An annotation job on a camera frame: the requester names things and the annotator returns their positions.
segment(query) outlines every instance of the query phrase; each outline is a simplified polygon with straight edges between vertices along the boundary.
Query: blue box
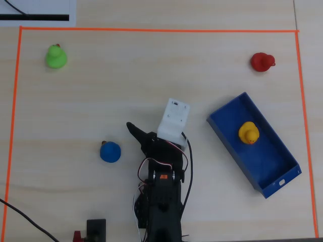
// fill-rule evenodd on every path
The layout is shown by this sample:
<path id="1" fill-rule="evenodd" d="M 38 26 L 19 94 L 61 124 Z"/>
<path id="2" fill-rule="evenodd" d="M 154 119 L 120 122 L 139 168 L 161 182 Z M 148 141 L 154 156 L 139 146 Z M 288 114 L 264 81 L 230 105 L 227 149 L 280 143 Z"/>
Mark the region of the blue box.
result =
<path id="1" fill-rule="evenodd" d="M 258 110 L 246 92 L 207 119 L 254 189 L 265 198 L 302 173 L 299 164 Z M 254 122 L 260 136 L 253 145 L 244 144 L 240 127 Z"/>

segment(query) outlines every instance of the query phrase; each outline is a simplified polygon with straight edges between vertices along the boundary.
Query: table surface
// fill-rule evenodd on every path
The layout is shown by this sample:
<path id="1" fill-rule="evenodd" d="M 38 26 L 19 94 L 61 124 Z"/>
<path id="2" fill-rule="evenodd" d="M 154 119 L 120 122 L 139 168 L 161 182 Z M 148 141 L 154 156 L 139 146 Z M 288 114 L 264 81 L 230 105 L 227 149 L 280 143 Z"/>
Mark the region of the table surface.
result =
<path id="1" fill-rule="evenodd" d="M 300 52 L 322 225 L 322 115 L 319 0 L 78 1 L 78 27 L 153 29 L 295 29 Z M 0 191 L 5 196 L 18 29 L 0 34 Z M 49 70 L 50 44 L 68 65 Z M 277 65 L 255 73 L 256 52 Z M 207 116 L 247 91 L 300 163 L 302 175 L 269 199 L 254 191 Z M 142 33 L 24 30 L 15 115 L 9 202 L 60 241 L 91 218 L 107 219 L 107 241 L 138 241 L 132 197 L 143 158 L 131 121 L 155 131 L 169 97 L 191 104 L 185 133 L 193 147 L 194 182 L 182 219 L 189 241 L 314 237 L 310 177 L 294 33 Z M 102 140 L 121 144 L 115 164 L 100 160 Z M 183 194 L 188 182 L 183 184 Z M 5 241 L 50 241 L 8 210 Z"/>

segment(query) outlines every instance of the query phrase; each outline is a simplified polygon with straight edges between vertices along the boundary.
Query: orange tape border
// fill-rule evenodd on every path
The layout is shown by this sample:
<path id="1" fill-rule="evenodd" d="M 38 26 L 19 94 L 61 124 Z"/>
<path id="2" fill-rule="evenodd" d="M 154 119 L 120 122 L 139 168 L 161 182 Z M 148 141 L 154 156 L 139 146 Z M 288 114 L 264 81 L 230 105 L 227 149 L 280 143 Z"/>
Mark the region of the orange tape border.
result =
<path id="1" fill-rule="evenodd" d="M 133 28 L 51 28 L 51 27 L 19 27 L 18 47 L 17 47 L 17 59 L 16 59 L 16 71 L 15 71 L 15 82 L 14 82 L 14 93 L 12 103 L 12 114 L 11 114 L 11 130 L 10 130 L 10 144 L 8 154 L 8 168 L 7 168 L 7 181 L 6 181 L 6 193 L 5 201 L 9 198 L 9 186 L 10 186 L 10 175 L 11 175 L 11 164 L 12 164 L 12 150 L 14 141 L 14 129 L 15 129 L 15 113 L 16 113 L 16 98 L 17 98 L 17 87 L 18 87 L 18 75 L 19 75 L 19 63 L 20 63 L 20 51 L 21 51 L 21 39 L 23 30 L 61 30 L 61 31 L 123 31 L 123 32 L 168 32 L 168 33 L 295 33 L 295 45 L 298 62 L 298 73 L 302 96 L 305 136 L 306 136 L 306 147 L 307 147 L 307 158 L 309 168 L 309 179 L 311 189 L 311 201 L 312 201 L 312 213 L 313 213 L 313 225 L 315 237 L 318 238 L 318 227 L 316 217 L 316 205 L 315 205 L 315 191 L 313 181 L 313 170 L 310 152 L 310 141 L 308 133 L 308 123 L 305 105 L 305 94 L 303 85 L 303 75 L 301 67 L 301 57 L 299 51 L 298 33 L 299 30 L 202 30 L 202 29 L 133 29 Z M 1 242 L 5 242 L 6 232 L 6 221 L 7 221 L 7 206 L 4 205 L 3 225 L 1 233 Z"/>

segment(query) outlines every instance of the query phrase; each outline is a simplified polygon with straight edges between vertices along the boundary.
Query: white 3d-printed part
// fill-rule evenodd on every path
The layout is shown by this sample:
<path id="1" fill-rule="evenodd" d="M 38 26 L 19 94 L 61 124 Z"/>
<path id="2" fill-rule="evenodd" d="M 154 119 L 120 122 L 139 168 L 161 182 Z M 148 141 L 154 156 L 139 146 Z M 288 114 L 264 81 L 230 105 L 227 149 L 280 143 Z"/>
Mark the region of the white 3d-printed part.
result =
<path id="1" fill-rule="evenodd" d="M 181 145 L 185 149 L 187 142 L 182 136 L 190 105 L 170 98 L 163 119 L 157 130 L 157 137 Z"/>

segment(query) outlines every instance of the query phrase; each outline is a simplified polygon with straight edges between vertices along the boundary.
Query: white paper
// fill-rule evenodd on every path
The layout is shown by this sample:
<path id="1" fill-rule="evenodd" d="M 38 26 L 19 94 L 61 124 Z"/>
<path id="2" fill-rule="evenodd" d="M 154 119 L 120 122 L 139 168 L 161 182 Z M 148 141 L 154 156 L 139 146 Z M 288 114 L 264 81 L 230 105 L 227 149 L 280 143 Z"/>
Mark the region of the white paper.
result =
<path id="1" fill-rule="evenodd" d="M 69 21 L 0 20 L 0 26 L 74 27 L 76 25 L 76 0 L 10 0 L 12 5 L 27 14 L 68 14 Z M 5 1 L 0 0 L 0 14 L 20 14 Z"/>

